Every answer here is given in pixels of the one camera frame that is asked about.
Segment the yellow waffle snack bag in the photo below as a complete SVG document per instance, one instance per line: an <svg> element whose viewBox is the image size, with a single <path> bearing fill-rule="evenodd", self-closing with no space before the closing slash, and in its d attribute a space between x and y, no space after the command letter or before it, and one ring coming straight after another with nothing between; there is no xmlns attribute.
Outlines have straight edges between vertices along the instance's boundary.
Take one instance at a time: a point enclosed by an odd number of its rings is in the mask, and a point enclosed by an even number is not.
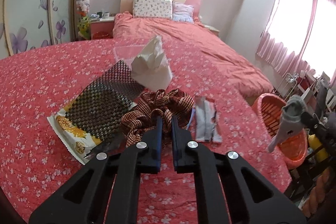
<svg viewBox="0 0 336 224"><path fill-rule="evenodd" d="M60 109L55 115L48 117L47 120L69 153L82 165L85 165L90 161L91 150L102 141L73 125L66 117L66 113L73 102L74 100Z"/></svg>

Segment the silver snack wrapper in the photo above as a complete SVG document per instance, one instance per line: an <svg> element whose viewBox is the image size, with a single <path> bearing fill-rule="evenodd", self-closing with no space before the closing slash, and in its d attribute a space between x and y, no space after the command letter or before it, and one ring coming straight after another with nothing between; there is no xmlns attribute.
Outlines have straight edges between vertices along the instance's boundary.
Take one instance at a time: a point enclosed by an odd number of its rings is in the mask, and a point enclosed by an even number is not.
<svg viewBox="0 0 336 224"><path fill-rule="evenodd" d="M219 114L215 101L206 97L195 98L196 131L199 142L221 143L223 138L218 124Z"/></svg>

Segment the red checked scrunchie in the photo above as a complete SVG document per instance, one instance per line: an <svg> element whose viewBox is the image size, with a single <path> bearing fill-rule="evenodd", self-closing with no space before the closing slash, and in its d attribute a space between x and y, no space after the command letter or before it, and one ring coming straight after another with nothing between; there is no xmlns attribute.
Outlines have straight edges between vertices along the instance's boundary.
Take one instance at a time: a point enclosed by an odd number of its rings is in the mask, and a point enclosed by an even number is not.
<svg viewBox="0 0 336 224"><path fill-rule="evenodd" d="M162 118L162 143L172 142L171 123L177 117L180 128L185 129L190 121L194 99L192 96L174 89L166 92L160 89L156 92L144 92L138 103L130 112L121 118L121 129L129 147L142 141L143 136L157 125L157 118Z"/></svg>

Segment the red plastic laundry basket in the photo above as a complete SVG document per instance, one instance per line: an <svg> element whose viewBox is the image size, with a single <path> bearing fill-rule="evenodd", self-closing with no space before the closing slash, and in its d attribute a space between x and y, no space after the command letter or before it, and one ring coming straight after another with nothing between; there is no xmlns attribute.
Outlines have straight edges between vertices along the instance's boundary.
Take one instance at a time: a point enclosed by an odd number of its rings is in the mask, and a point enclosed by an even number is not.
<svg viewBox="0 0 336 224"><path fill-rule="evenodd" d="M301 96L293 95L284 101L274 94L264 93L253 103L252 109L272 137L267 151L272 153L279 148L288 169L300 166L307 155L307 134L301 121L307 105Z"/></svg>

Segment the cluttered desk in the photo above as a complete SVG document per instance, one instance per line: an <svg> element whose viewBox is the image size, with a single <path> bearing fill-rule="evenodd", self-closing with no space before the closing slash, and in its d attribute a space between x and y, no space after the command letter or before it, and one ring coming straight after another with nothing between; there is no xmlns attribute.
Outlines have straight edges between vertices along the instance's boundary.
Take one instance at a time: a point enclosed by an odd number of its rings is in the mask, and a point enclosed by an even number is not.
<svg viewBox="0 0 336 224"><path fill-rule="evenodd" d="M301 71L298 88L301 98L307 105L308 112L319 120L335 111L335 72L329 77L325 72L314 77L311 72Z"/></svg>

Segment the clear plastic box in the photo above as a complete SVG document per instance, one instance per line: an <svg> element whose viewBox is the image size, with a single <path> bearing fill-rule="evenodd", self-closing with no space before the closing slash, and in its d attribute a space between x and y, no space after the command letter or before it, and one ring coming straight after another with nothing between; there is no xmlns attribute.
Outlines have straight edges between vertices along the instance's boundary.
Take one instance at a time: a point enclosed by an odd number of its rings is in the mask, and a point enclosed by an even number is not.
<svg viewBox="0 0 336 224"><path fill-rule="evenodd" d="M114 47L113 53L115 61L119 62L122 60L128 67L131 68L131 64L134 58L142 51L144 47L144 44Z"/></svg>

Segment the pink window curtains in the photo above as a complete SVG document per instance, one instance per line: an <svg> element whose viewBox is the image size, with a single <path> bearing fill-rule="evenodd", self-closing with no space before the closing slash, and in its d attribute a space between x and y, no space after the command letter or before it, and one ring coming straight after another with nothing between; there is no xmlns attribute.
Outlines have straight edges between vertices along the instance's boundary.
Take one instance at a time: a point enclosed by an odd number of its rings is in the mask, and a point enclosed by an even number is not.
<svg viewBox="0 0 336 224"><path fill-rule="evenodd" d="M256 55L280 75L335 76L335 0L274 0Z"/></svg>

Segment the bed with coral duvet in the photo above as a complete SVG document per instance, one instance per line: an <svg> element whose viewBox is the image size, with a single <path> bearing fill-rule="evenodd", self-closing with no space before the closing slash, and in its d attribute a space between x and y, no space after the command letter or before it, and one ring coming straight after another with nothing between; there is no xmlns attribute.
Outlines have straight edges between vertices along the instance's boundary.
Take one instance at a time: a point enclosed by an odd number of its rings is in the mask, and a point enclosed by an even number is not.
<svg viewBox="0 0 336 224"><path fill-rule="evenodd" d="M156 35L164 41L176 42L179 50L195 48L203 52L245 98L273 90L273 85L260 69L213 34L198 18L194 23L176 22L163 18L136 18L128 11L114 18L114 38L151 39Z"/></svg>

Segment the red bin by nightstand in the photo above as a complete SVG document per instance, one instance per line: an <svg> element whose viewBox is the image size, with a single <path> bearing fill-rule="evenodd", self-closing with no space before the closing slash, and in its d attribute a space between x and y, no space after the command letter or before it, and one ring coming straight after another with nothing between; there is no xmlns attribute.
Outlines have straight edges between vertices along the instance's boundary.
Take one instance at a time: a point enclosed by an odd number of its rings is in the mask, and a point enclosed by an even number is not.
<svg viewBox="0 0 336 224"><path fill-rule="evenodd" d="M110 39L110 38L111 38L110 33L105 32L105 31L96 32L92 36L92 40L101 40L101 39Z"/></svg>

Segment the right pink nightstand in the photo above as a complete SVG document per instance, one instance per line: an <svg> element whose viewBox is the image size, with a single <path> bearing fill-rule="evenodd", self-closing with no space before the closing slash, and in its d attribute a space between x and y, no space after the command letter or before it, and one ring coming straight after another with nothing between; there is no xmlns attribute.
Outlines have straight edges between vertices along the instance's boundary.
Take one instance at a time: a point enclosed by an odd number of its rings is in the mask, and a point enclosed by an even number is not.
<svg viewBox="0 0 336 224"><path fill-rule="evenodd" d="M205 28L207 28L214 35L219 36L220 31L218 29L214 28L213 26L205 25Z"/></svg>

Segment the pink nightstand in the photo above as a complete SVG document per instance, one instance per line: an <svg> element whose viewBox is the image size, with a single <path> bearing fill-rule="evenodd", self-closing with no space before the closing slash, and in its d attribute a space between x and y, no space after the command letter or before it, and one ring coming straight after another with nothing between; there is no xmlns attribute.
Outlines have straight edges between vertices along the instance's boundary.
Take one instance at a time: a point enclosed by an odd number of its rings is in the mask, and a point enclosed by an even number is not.
<svg viewBox="0 0 336 224"><path fill-rule="evenodd" d="M114 16L110 16L106 19L99 19L96 21L90 22L90 31L91 31L91 39L93 34L100 31L109 32L111 38L113 38L113 29L114 29Z"/></svg>
<svg viewBox="0 0 336 224"><path fill-rule="evenodd" d="M213 26L205 25L205 28L207 28L214 35L219 36L220 31L218 29L214 28Z"/></svg>

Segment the left pink nightstand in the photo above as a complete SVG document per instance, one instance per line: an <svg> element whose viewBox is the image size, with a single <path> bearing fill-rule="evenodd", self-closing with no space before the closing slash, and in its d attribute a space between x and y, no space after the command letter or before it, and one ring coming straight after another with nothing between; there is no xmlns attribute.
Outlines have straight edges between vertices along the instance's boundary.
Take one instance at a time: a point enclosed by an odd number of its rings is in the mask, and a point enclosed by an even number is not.
<svg viewBox="0 0 336 224"><path fill-rule="evenodd" d="M113 29L114 29L114 16L110 16L106 19L99 19L96 21L90 22L90 31L91 31L91 39L93 34L100 31L109 32L111 38L113 38Z"/></svg>

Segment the pink striped pillow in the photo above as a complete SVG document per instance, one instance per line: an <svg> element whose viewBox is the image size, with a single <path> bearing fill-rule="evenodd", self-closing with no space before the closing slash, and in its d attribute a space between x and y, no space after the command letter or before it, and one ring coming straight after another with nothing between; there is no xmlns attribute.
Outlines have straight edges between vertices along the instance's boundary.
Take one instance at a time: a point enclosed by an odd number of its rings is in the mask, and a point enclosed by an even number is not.
<svg viewBox="0 0 336 224"><path fill-rule="evenodd" d="M193 23L194 7L184 3L173 2L173 21Z"/></svg>

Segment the white floral pillow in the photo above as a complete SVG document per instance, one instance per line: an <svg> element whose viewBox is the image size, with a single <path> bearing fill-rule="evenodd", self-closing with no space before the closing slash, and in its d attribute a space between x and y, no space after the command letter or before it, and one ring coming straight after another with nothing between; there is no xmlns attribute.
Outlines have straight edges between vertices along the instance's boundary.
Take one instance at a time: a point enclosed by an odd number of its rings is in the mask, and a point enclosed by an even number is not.
<svg viewBox="0 0 336 224"><path fill-rule="evenodd" d="M135 18L173 18L172 0L133 0Z"/></svg>

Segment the sliding wardrobe with flower decals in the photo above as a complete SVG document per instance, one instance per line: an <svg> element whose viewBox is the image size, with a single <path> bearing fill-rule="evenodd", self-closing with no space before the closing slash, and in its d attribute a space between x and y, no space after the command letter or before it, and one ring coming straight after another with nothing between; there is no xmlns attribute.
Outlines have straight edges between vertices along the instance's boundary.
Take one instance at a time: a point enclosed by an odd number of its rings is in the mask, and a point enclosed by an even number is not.
<svg viewBox="0 0 336 224"><path fill-rule="evenodd" d="M74 0L1 0L1 58L71 42Z"/></svg>

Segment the hanging plush toys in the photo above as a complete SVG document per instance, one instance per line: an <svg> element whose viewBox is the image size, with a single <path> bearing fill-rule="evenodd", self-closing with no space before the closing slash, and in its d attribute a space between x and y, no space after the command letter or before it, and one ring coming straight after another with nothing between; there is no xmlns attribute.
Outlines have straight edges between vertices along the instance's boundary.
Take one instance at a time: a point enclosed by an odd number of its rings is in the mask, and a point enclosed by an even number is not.
<svg viewBox="0 0 336 224"><path fill-rule="evenodd" d="M89 40L91 38L89 28L90 0L76 0L76 27L78 37Z"/></svg>

